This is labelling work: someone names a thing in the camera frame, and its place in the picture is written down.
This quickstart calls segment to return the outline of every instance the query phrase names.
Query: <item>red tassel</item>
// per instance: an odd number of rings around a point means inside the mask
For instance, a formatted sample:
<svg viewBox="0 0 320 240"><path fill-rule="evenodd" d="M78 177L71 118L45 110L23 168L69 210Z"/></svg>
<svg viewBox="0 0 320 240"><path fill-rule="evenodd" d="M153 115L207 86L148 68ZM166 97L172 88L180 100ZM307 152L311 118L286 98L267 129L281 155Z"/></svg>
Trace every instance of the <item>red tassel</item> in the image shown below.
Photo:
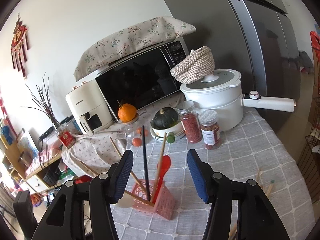
<svg viewBox="0 0 320 240"><path fill-rule="evenodd" d="M25 28L25 32L24 32L24 36L26 38L26 46L27 46L27 49L29 49L29 42L28 42L28 35L27 35L27 28Z"/></svg>
<svg viewBox="0 0 320 240"><path fill-rule="evenodd" d="M12 59L13 69L16 69L16 66L14 65L14 61L13 61L12 48L11 48L11 59Z"/></svg>
<svg viewBox="0 0 320 240"><path fill-rule="evenodd" d="M17 69L18 69L18 71L20 71L20 69L19 69L19 63L18 63L18 59L17 59L17 53L16 53L16 49L14 50L14 57L16 58L16 63L17 63Z"/></svg>
<svg viewBox="0 0 320 240"><path fill-rule="evenodd" d="M27 56L26 56L26 52L24 50L23 39L21 39L21 47L22 47L22 53L23 53L23 60L26 63L27 62Z"/></svg>
<svg viewBox="0 0 320 240"><path fill-rule="evenodd" d="M26 76L26 72L24 71L24 68L23 68L23 65L22 65L20 53L19 53L19 61L20 61L20 67L21 67L21 70L22 70L23 77L25 77Z"/></svg>

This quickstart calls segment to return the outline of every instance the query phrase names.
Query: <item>black chopstick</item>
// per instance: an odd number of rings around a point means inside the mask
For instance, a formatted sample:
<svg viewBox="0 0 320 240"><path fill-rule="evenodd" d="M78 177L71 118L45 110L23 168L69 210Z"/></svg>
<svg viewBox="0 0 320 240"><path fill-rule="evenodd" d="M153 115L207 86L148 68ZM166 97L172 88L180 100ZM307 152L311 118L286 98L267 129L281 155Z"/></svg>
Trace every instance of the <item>black chopstick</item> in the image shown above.
<svg viewBox="0 0 320 240"><path fill-rule="evenodd" d="M148 165L147 165L146 137L144 135L144 125L142 125L142 147L143 147L143 164L144 164L144 176L146 179L147 200L150 201L151 197L150 197L150 186L149 186Z"/></svg>

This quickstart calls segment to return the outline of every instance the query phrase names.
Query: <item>red spoon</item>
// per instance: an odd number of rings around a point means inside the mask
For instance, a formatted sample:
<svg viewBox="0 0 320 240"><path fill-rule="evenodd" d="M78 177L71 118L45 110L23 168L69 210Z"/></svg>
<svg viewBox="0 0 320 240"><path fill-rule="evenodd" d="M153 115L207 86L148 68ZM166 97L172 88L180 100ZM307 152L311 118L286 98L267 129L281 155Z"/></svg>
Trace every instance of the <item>red spoon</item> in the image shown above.
<svg viewBox="0 0 320 240"><path fill-rule="evenodd" d="M169 170L171 166L171 159L168 155L163 156L162 158L162 165L161 165L161 170L160 170L160 175L159 175L159 182L158 182L158 187L157 187L157 191L155 193L155 197L153 198L153 203L156 203L159 191L161 189L161 185L162 185L162 181L163 181L163 177L165 176L165 174L167 173L167 171Z"/></svg>

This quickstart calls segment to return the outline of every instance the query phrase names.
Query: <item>green lime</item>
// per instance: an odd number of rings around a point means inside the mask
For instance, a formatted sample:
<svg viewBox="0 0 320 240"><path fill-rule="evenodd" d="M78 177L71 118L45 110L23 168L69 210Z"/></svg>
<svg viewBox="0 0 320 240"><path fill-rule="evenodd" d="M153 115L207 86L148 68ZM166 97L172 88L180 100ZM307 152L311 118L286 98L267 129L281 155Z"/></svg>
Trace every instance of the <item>green lime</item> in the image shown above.
<svg viewBox="0 0 320 240"><path fill-rule="evenodd" d="M174 137L174 133L173 132L168 133L166 138L167 143L174 143L175 140L176 138Z"/></svg>

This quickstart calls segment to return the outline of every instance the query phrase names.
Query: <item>blue gripper pad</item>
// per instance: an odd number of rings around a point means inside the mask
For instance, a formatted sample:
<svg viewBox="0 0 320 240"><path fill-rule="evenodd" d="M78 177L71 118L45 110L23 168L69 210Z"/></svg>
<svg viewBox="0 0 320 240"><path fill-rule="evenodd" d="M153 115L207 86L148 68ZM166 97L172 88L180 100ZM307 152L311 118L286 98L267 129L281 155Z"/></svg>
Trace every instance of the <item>blue gripper pad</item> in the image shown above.
<svg viewBox="0 0 320 240"><path fill-rule="evenodd" d="M209 196L212 192L211 175L213 174L213 169L208 163L200 160L195 149L188 151L187 162L199 197L206 204L211 203L209 202Z"/></svg>
<svg viewBox="0 0 320 240"><path fill-rule="evenodd" d="M113 188L113 190L111 191L112 196L109 195L109 197L114 198L116 202L118 202L118 200L123 196L132 166L133 153L130 150L126 150L110 179L110 186Z"/></svg>

